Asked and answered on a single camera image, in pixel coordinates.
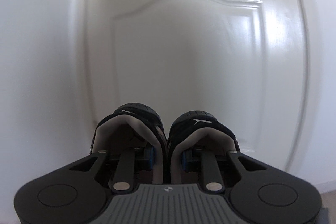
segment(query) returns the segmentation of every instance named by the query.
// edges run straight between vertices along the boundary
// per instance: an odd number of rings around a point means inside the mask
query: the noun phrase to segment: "white door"
[[[180,114],[204,110],[244,153],[285,167],[305,91],[298,0],[87,0],[86,8],[96,121],[140,102],[168,132]]]

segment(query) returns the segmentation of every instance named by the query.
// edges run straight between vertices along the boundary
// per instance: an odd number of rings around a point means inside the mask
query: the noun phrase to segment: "gray ribbed plate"
[[[90,224],[247,224],[219,195],[203,193],[197,184],[141,184],[128,195],[112,199]]]

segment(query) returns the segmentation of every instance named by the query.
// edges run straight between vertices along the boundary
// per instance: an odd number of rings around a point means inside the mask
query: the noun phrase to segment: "sneaker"
[[[154,148],[152,170],[141,171],[139,183],[163,183],[167,140],[159,115],[150,107],[129,103],[99,122],[94,133],[90,153],[106,150],[110,155],[121,155],[128,148]]]
[[[181,164],[182,153],[193,147],[211,150],[216,155],[226,155],[229,150],[239,150],[235,135],[213,115],[205,111],[190,111],[172,124],[168,138],[166,175],[173,184],[198,183],[196,172],[185,172]]]

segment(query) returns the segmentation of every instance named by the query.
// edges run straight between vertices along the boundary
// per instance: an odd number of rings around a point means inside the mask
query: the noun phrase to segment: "triangular cutout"
[[[81,172],[87,172],[91,169],[91,167],[93,166],[93,164],[95,163],[95,161],[97,160],[97,157],[92,157],[84,162],[81,162],[80,164],[71,167],[70,170],[71,171],[81,171]]]
[[[263,167],[259,165],[258,163],[251,161],[247,158],[239,157],[238,159],[247,171],[260,171],[260,170],[267,169],[266,167]]]

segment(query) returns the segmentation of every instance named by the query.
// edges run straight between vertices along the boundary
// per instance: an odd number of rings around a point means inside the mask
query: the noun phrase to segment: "wall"
[[[0,0],[0,223],[16,191],[89,153],[76,114],[70,0]]]
[[[327,192],[336,189],[336,0],[315,0],[315,5],[321,33],[320,97],[306,154],[292,173]]]

